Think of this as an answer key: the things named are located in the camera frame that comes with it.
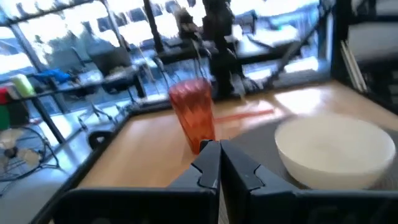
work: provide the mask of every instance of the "desk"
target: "desk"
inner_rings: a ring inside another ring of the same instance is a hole
[[[328,111],[348,114],[398,130],[397,116],[337,82],[258,94],[246,102],[215,105],[215,116],[275,108],[275,113],[217,124],[218,139],[290,114]],[[165,187],[194,160],[174,112],[132,118],[80,182],[79,187]]]
[[[34,96],[30,96],[27,98],[21,98],[19,100],[14,100],[9,103],[17,103],[17,102],[21,102],[21,101],[31,100],[33,105],[36,107],[37,111],[41,115],[43,121],[50,128],[51,132],[53,133],[53,135],[55,136],[57,141],[60,144],[63,144],[65,142],[65,138],[62,136],[61,132],[58,130],[58,128],[52,121],[51,117],[46,112],[45,108],[43,107],[43,104],[39,100],[40,97],[54,95],[56,93],[69,93],[69,92],[73,92],[73,91],[78,91],[78,90],[82,90],[85,88],[100,86],[102,84],[105,84],[108,82],[113,82],[113,81],[120,80],[120,79],[127,79],[127,78],[134,79],[136,77],[135,76],[136,72],[137,72],[137,68],[135,66],[130,66],[130,67],[127,67],[124,70],[121,70],[115,74],[112,74],[104,79],[104,78],[102,78],[102,74],[98,70],[93,70],[93,71],[79,74],[79,77],[81,78],[81,83],[79,85],[76,83],[70,83],[70,82],[63,83],[63,84],[57,86],[56,90],[45,90],[44,92],[36,94]]]

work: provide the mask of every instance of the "blue cloth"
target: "blue cloth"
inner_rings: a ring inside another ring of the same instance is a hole
[[[39,74],[34,75],[37,81],[47,84],[49,78],[54,78],[56,82],[59,84],[65,83],[67,81],[70,81],[72,78],[69,74],[61,71],[60,69],[53,69],[53,70],[48,70]]]

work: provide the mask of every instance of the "white bowl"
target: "white bowl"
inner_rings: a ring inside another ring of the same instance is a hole
[[[275,141],[289,174],[312,189],[369,188],[396,154],[385,131],[337,114],[288,120],[277,128]]]

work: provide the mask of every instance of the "cable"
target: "cable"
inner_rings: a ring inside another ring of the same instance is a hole
[[[201,67],[201,63],[200,63],[201,57],[200,57],[200,53],[199,53],[199,47],[198,47],[197,43],[196,43],[194,40],[191,40],[191,41],[192,41],[193,47],[195,48],[195,52],[197,53],[197,56],[198,56],[198,57],[197,57],[196,59],[194,59],[194,60],[195,60],[195,61],[198,60],[198,67],[199,67],[200,75],[201,75],[203,78],[206,78],[206,75],[203,73],[202,67]]]

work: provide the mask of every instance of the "yellow object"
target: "yellow object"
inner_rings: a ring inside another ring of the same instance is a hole
[[[21,97],[26,98],[36,95],[34,87],[25,75],[18,74],[11,77],[11,82],[15,85]]]

